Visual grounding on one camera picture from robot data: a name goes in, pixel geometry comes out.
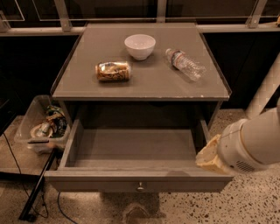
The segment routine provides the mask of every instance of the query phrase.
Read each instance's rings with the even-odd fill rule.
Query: trash bin
[[[28,149],[35,150],[38,154],[49,153],[53,148],[64,150],[70,133],[69,125],[67,125],[62,137],[32,137],[31,135],[31,130],[46,119],[47,106],[51,104],[52,99],[49,95],[37,95],[32,100],[14,137],[16,143],[24,144]]]

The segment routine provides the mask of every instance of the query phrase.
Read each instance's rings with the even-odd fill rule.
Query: drawer knob
[[[143,183],[139,182],[139,187],[136,189],[138,192],[142,192],[144,190]]]

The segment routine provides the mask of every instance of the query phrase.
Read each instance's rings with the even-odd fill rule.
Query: clear plastic bottle
[[[185,52],[169,48],[166,50],[165,55],[169,63],[188,76],[192,81],[197,81],[206,72],[204,66],[189,58]]]

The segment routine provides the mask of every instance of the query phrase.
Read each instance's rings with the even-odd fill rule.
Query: speckled floor
[[[219,111],[211,136],[240,118],[240,109]],[[39,174],[47,156],[38,156],[14,143],[21,117],[5,134],[10,139],[23,173]],[[3,136],[0,137],[0,171],[18,169]],[[280,223],[280,164],[267,171],[238,175],[220,193],[98,193],[62,192],[59,198],[64,213],[77,223]],[[28,192],[32,186],[26,185]],[[40,195],[35,209],[46,215]],[[60,212],[58,192],[45,184],[48,218],[38,216],[36,223],[71,223]],[[18,217],[27,196],[21,184],[0,182],[0,223],[24,223]]]

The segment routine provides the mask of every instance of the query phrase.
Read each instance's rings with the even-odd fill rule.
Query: open drawer
[[[62,192],[219,192],[232,177],[196,166],[193,107],[183,102],[81,107],[59,169],[45,177]]]

